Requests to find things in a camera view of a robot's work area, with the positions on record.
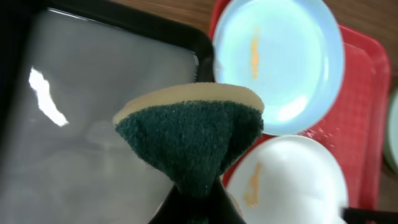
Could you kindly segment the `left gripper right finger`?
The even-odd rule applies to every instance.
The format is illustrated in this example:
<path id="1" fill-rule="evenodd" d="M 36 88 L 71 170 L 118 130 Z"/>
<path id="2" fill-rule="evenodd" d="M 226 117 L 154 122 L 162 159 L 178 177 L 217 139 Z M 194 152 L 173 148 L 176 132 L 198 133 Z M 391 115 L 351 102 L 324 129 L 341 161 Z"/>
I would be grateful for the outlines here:
<path id="1" fill-rule="evenodd" d="M 207 197 L 209 224 L 246 224 L 235 209 L 220 179 L 216 179 Z"/>

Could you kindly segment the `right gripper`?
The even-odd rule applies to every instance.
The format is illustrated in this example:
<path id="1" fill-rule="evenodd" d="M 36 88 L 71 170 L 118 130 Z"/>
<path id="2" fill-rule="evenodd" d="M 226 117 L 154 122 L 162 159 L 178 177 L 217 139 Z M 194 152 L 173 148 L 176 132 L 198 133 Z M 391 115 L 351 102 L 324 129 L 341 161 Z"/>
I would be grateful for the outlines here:
<path id="1" fill-rule="evenodd" d="M 397 224 L 397 212 L 366 210 L 361 208 L 345 208 L 343 220 L 347 224 Z"/>

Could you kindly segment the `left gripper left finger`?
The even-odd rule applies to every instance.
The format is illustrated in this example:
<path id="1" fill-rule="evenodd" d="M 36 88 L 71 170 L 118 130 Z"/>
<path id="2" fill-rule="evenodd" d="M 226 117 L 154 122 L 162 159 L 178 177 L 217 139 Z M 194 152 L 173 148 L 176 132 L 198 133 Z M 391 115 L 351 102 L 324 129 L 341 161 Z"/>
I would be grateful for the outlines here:
<path id="1" fill-rule="evenodd" d="M 184 224 L 189 216 L 188 202 L 173 186 L 148 224 Z"/>

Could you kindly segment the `white round plate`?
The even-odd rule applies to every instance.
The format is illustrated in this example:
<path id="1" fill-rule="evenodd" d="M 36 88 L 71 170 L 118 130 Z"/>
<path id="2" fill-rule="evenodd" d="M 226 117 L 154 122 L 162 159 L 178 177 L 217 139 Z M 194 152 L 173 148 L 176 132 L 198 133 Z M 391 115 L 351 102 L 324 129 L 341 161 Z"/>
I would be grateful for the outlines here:
<path id="1" fill-rule="evenodd" d="M 264 141 L 223 177 L 246 223 L 341 224 L 348 190 L 331 152 L 310 138 Z"/>

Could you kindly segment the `green yellow sponge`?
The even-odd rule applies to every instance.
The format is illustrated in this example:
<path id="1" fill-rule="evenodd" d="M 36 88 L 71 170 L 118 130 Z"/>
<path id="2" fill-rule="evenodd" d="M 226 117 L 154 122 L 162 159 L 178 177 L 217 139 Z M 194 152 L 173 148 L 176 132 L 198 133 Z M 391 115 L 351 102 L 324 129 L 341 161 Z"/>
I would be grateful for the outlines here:
<path id="1" fill-rule="evenodd" d="M 246 87 L 190 83 L 131 100 L 113 124 L 136 155 L 182 195 L 205 198 L 261 135 L 263 110 L 260 97 Z"/>

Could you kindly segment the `light blue plate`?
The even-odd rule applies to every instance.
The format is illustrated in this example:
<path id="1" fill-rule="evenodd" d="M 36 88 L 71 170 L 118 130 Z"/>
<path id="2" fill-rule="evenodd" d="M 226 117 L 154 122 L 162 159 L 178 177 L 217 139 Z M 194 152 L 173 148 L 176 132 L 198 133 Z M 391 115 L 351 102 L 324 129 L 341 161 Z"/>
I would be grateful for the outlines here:
<path id="1" fill-rule="evenodd" d="M 296 134 L 331 109 L 345 70 L 337 21 L 322 0 L 232 0 L 213 35 L 218 83 L 264 104 L 263 131 Z"/>
<path id="2" fill-rule="evenodd" d="M 397 89 L 389 97 L 383 154 L 387 165 L 397 174 Z"/>

